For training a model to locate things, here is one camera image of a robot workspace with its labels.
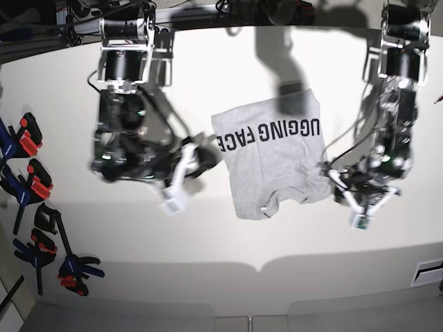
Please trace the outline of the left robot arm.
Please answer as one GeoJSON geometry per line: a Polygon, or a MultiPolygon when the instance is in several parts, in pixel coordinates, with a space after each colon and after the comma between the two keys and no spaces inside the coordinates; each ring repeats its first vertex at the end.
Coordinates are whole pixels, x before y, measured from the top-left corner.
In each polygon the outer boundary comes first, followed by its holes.
{"type": "Polygon", "coordinates": [[[436,5],[436,1],[384,4],[377,119],[367,134],[372,146],[357,163],[338,173],[336,202],[346,204],[354,198],[358,205],[375,205],[389,194],[398,194],[399,190],[389,188],[389,182],[405,178],[410,172],[411,130],[418,117],[416,96],[427,75],[431,14],[436,5]]]}

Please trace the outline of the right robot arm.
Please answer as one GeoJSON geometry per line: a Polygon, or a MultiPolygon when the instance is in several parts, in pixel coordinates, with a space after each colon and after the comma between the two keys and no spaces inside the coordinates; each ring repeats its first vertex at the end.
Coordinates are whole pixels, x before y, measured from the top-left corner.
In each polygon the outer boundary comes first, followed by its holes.
{"type": "Polygon", "coordinates": [[[156,53],[155,10],[146,1],[99,20],[102,46],[96,73],[106,87],[99,91],[91,168],[109,183],[170,185],[186,147],[194,150],[185,177],[197,178],[217,164],[215,154],[193,138],[178,138],[154,95],[144,88],[156,53]]]}

